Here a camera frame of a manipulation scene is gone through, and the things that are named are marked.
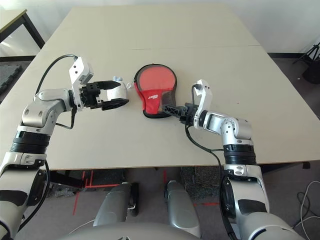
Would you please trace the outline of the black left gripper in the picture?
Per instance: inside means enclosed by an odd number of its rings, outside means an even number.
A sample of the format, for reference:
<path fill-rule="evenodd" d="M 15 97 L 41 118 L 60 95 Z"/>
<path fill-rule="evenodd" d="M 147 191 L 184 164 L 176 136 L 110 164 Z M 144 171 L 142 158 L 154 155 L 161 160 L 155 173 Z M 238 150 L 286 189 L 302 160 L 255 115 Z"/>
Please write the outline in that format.
<path fill-rule="evenodd" d="M 111 90 L 121 84 L 118 81 L 106 80 L 97 83 L 87 83 L 80 89 L 80 100 L 83 106 L 90 109 L 101 109 L 102 111 L 116 109 L 126 105 L 129 99 L 114 98 L 103 101 L 100 99 L 101 90 Z"/>

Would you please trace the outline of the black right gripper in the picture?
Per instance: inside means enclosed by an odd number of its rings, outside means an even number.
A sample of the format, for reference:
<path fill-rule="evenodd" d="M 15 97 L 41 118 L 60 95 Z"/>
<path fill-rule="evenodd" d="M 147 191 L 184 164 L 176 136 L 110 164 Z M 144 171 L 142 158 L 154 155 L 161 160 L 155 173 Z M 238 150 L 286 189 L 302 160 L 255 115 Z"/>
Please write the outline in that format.
<path fill-rule="evenodd" d="M 175 106 L 172 104 L 164 104 L 163 111 L 173 117 L 179 118 L 179 121 L 189 127 L 194 125 L 194 118 L 199 106 L 197 104 L 186 102 L 184 106 Z"/>

